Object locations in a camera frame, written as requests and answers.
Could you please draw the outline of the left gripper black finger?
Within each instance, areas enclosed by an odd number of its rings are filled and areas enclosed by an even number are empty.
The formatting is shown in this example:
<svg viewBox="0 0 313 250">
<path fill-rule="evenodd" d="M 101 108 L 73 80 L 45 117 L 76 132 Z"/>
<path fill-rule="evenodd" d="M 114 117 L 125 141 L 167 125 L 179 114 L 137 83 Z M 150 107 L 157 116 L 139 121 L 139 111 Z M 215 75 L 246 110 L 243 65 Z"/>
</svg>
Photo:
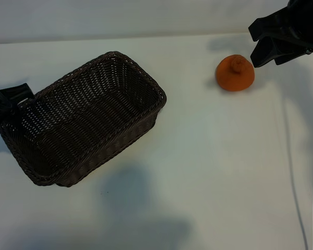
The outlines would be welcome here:
<svg viewBox="0 0 313 250">
<path fill-rule="evenodd" d="M 0 90 L 2 106 L 12 106 L 26 99 L 34 99 L 34 94 L 26 83 Z"/>
</svg>

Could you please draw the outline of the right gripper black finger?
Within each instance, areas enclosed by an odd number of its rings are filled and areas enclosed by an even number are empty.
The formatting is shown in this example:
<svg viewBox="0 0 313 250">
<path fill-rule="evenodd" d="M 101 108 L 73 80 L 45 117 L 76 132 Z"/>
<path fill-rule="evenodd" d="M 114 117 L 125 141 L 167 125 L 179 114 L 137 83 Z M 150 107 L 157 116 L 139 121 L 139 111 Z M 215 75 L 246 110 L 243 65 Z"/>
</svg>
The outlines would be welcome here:
<svg viewBox="0 0 313 250">
<path fill-rule="evenodd" d="M 295 29 L 267 29 L 267 35 L 272 40 L 269 61 L 274 60 L 277 65 L 305 55 L 309 47 L 309 40 Z"/>
<path fill-rule="evenodd" d="M 259 68 L 286 55 L 286 42 L 283 38 L 283 28 L 286 24 L 284 12 L 275 12 L 269 16 L 256 19 L 250 26 L 249 32 L 252 40 L 256 42 L 250 58 L 255 68 Z"/>
</svg>

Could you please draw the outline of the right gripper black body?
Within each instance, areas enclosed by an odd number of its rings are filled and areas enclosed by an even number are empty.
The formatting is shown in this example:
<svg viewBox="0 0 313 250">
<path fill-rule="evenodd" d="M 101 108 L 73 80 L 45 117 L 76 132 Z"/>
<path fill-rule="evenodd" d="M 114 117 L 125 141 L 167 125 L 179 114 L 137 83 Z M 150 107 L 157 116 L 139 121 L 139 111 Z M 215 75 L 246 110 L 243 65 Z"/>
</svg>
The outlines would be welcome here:
<svg viewBox="0 0 313 250">
<path fill-rule="evenodd" d="M 284 29 L 295 29 L 309 40 L 309 51 L 313 52 L 313 1 L 289 1 L 281 10 L 285 13 Z"/>
</svg>

